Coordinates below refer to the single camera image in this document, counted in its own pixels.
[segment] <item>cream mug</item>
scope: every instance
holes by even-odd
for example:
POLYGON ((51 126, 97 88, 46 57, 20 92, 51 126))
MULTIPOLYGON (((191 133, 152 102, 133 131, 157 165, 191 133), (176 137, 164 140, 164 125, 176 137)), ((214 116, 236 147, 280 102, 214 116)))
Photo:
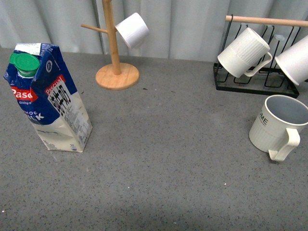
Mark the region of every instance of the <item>cream mug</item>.
POLYGON ((308 125, 308 107, 285 95, 269 96, 249 132, 258 149, 271 160, 283 161, 299 145, 299 133, 308 125))
POLYGON ((224 49, 218 56, 218 60, 234 77, 239 78, 243 74, 251 77, 272 60, 269 47, 267 42, 257 32, 248 27, 224 49), (247 72, 265 54, 269 58, 257 65, 251 72, 247 72))

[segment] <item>wooden base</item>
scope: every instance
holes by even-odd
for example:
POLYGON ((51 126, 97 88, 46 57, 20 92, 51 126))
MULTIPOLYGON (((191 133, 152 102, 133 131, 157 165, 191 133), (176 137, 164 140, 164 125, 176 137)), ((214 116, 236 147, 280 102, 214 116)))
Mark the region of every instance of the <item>wooden base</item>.
POLYGON ((113 65, 109 64, 102 67, 96 73, 96 82, 103 88, 109 90, 122 90, 133 86, 138 82, 139 71, 130 64, 120 63, 121 74, 114 74, 113 65))

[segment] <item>milk carton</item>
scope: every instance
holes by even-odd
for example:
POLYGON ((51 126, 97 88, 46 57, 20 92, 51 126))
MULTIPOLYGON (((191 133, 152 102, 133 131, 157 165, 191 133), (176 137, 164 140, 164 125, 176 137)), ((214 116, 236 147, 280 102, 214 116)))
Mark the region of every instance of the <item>milk carton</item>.
POLYGON ((92 125, 53 44, 17 44, 4 78, 48 150, 83 152, 92 125))

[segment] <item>ribbed white mug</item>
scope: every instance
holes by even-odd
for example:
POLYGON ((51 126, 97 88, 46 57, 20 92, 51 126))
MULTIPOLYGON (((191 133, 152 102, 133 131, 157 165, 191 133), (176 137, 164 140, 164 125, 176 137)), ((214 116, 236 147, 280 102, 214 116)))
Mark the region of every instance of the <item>ribbed white mug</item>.
POLYGON ((275 60, 295 85, 308 79, 308 35, 276 56, 275 60))
POLYGON ((218 60, 234 77, 239 78, 243 74, 251 77, 272 60, 269 47, 267 42, 257 32, 248 27, 223 50, 218 56, 218 60), (269 58, 257 65, 251 72, 247 72, 265 54, 269 58))
POLYGON ((299 145, 299 132, 308 125, 308 107, 285 95, 269 96, 249 132, 258 149, 271 160, 283 161, 299 145))

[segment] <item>wooden mug tree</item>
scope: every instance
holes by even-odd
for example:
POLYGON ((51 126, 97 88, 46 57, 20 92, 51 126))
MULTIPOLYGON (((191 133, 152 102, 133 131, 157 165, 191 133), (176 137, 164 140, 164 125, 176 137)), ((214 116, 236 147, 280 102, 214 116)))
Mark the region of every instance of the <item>wooden mug tree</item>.
POLYGON ((107 30, 81 24, 82 27, 92 29, 108 35, 112 64, 103 66, 96 73, 96 82, 103 88, 122 90, 133 86, 139 79, 139 71, 130 64, 120 63, 116 41, 116 27, 111 0, 102 0, 107 30))

